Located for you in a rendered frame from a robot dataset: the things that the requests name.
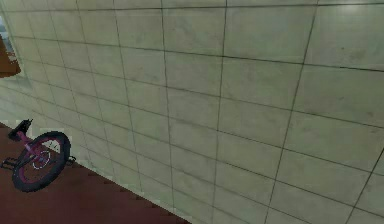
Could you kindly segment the purple black unicycle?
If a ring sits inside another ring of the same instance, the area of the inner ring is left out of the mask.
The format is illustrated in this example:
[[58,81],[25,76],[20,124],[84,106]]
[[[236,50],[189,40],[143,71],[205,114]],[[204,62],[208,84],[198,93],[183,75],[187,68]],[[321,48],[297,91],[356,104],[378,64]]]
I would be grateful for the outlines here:
[[[76,158],[71,156],[71,142],[69,137],[60,131],[49,131],[29,139],[27,131],[32,120],[22,120],[8,133],[8,138],[14,142],[21,141],[24,149],[17,158],[8,157],[0,163],[0,168],[12,171],[12,181],[16,189],[21,192],[30,193],[39,191],[55,181],[67,164],[72,165]],[[52,158],[51,150],[44,145],[45,142],[58,143],[59,153],[55,159]],[[31,163],[35,170],[42,170],[52,164],[53,167],[39,180],[31,180],[25,174],[25,167]]]

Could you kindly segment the brown wooden furniture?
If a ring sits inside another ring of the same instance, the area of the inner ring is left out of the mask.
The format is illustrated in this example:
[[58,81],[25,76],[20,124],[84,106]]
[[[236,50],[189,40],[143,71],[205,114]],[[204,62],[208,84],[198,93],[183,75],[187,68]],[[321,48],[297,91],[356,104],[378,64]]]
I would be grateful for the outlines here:
[[11,60],[11,56],[13,53],[7,51],[0,35],[0,78],[11,77],[21,72],[18,61],[16,59]]

